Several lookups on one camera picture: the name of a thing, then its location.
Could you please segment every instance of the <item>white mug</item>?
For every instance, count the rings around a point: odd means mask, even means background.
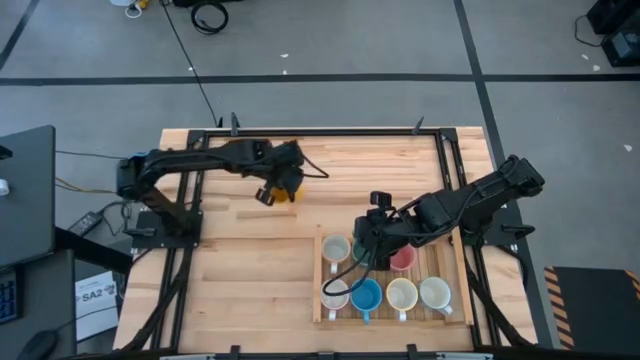
[[[420,300],[430,309],[441,312],[445,316],[453,313],[449,305],[451,302],[451,288],[446,281],[439,277],[424,279],[419,286]]]
[[[398,278],[387,286],[387,301],[398,311],[398,320],[407,321],[407,311],[418,302],[418,289],[409,279]]]
[[[324,284],[327,283],[325,281],[320,289],[324,289]],[[329,286],[327,286],[327,292],[336,293],[340,291],[345,291],[349,289],[347,283],[338,279],[332,282]],[[329,321],[334,321],[336,319],[337,311],[345,307],[349,303],[349,294],[340,295],[340,296],[327,296],[324,294],[322,290],[320,290],[320,299],[322,301],[322,305],[329,309]]]
[[[338,264],[349,257],[351,243],[344,235],[329,235],[322,242],[322,257],[331,263],[331,273],[338,272]]]

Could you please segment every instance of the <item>mug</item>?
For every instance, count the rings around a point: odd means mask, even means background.
[[[354,239],[353,247],[351,249],[351,257],[353,258],[353,261],[358,261],[358,259],[362,258],[362,255],[364,255],[365,251],[366,250],[362,247],[362,245],[360,245],[360,241],[358,241],[358,239]],[[362,262],[360,263],[361,266],[369,266],[369,256],[371,256],[370,253],[367,254],[364,259],[362,259]]]
[[[387,286],[387,301],[398,311],[398,320],[407,321],[407,311],[418,302],[418,289],[409,279],[398,278]]]
[[[330,280],[325,281],[320,289],[324,289],[324,285]],[[329,286],[327,286],[327,292],[336,293],[339,291],[344,291],[349,289],[347,283],[338,279],[332,282]],[[324,294],[322,290],[320,290],[322,305],[329,309],[329,321],[334,321],[336,319],[337,311],[345,307],[349,302],[349,294],[340,295],[340,296],[327,296]]]
[[[418,250],[411,245],[402,247],[398,252],[391,257],[391,270],[393,271],[405,271],[409,270],[416,262],[418,257]]]
[[[331,263],[331,273],[338,272],[338,263],[349,257],[351,243],[344,235],[329,235],[322,242],[322,257]]]
[[[366,278],[362,286],[351,293],[351,304],[362,313],[365,324],[371,321],[369,313],[377,309],[380,303],[382,303],[382,288],[372,278]]]
[[[430,309],[437,310],[445,316],[453,313],[449,305],[451,302],[451,288],[446,281],[439,277],[424,279],[419,286],[420,300]]]

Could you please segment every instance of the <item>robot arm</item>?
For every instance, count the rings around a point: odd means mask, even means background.
[[[467,233],[481,232],[501,206],[539,194],[544,182],[526,159],[511,155],[498,170],[467,186],[424,194],[400,209],[391,206],[390,194],[374,192],[371,204],[378,208],[356,218],[354,237],[375,254],[372,270],[389,270],[390,257],[403,246],[423,246],[458,225]]]
[[[304,161],[296,141],[273,147],[269,140],[242,139],[209,149],[151,150],[119,162],[117,193],[124,199],[141,201],[160,216],[168,231],[180,234],[190,231],[193,217],[183,204],[171,202],[155,187],[162,176],[220,169],[258,177],[266,183],[258,189],[256,199],[271,206],[274,189],[286,192],[289,200],[295,201],[295,192],[304,177],[300,168]]]

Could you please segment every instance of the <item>red mug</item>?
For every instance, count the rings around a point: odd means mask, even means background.
[[[409,270],[416,262],[418,257],[418,250],[411,245],[398,250],[398,252],[391,257],[391,270],[393,271],[405,271]]]

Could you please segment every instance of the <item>mug handle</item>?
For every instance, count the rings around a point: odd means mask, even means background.
[[[450,305],[447,305],[442,309],[439,309],[438,311],[440,311],[445,316],[450,316],[451,314],[453,314],[453,309],[451,308]]]

